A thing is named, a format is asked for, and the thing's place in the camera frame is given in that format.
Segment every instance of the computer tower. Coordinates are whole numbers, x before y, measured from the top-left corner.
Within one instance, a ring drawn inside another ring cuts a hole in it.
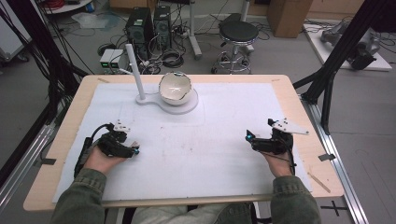
[[[171,8],[167,6],[157,6],[154,11],[154,30],[157,49],[165,50],[172,48],[171,36]]]
[[[150,59],[155,42],[149,7],[134,7],[125,25],[125,30],[129,42],[134,45],[136,60]]]

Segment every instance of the wooden table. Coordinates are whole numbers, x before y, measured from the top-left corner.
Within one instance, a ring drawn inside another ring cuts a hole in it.
[[[159,83],[162,76],[141,76],[143,83]],[[318,156],[325,154],[309,117],[287,76],[283,75],[189,75],[192,83],[271,83],[286,118],[305,127],[311,134],[294,135],[294,143],[299,148],[304,168],[308,172],[314,197],[339,197],[343,187],[329,161],[320,161]],[[99,83],[134,83],[132,76],[88,76],[84,77],[78,92],[70,105],[47,158],[56,159],[54,165],[43,165],[24,202],[28,211],[53,210],[52,197],[57,189],[64,161],[77,135],[78,127],[85,115],[95,88]],[[246,201],[268,201],[271,195],[237,196],[213,198],[189,198],[174,200],[122,201],[104,203],[106,207],[148,206],[168,204],[227,203]]]

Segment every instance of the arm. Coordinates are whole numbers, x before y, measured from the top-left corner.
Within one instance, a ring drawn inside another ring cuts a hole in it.
[[[61,195],[50,223],[104,223],[102,195],[106,185],[105,174],[122,161],[125,159],[109,158],[94,147],[84,168]]]
[[[320,223],[317,203],[299,177],[291,174],[287,153],[262,153],[276,179],[271,216],[275,224]]]

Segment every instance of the white pole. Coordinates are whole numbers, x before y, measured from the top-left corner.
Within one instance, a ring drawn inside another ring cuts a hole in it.
[[[132,47],[132,44],[126,44],[125,45],[126,51],[128,53],[129,57],[129,63],[131,64],[132,67],[132,74],[128,71],[121,70],[124,73],[134,75],[134,80],[136,81],[137,89],[139,90],[139,95],[141,100],[146,99],[145,91],[143,90],[143,85],[142,85],[142,80],[140,79],[140,72],[139,69],[137,68],[137,62],[136,62],[136,57],[134,56],[134,48]]]

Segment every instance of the hand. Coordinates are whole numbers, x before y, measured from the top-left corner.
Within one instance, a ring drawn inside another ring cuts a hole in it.
[[[95,146],[91,151],[90,157],[85,162],[84,168],[97,170],[106,175],[111,168],[123,161],[126,161],[126,158],[108,157],[98,146]]]
[[[261,154],[268,161],[270,170],[275,177],[292,175],[288,152],[279,155],[275,155],[272,152],[261,152]]]

